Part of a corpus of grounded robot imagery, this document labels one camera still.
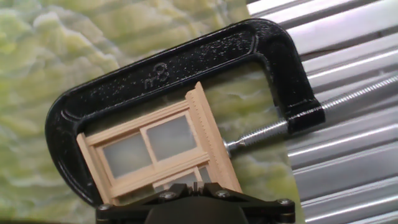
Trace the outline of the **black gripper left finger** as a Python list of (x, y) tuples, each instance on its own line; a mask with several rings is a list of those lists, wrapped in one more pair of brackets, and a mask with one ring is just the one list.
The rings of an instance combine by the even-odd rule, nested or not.
[(195, 182), (187, 184), (172, 184), (169, 189), (155, 193), (128, 205), (102, 204), (97, 207), (96, 224), (115, 223), (145, 223), (150, 212), (168, 202), (173, 202), (195, 193)]

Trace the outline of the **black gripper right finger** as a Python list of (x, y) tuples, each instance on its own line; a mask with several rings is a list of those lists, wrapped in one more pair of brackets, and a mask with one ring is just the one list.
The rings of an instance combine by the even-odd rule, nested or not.
[(201, 208), (209, 208), (217, 215), (225, 213), (236, 223), (294, 223), (295, 203), (288, 198), (264, 201), (244, 193), (222, 187), (216, 182), (195, 182), (195, 193), (209, 198)]

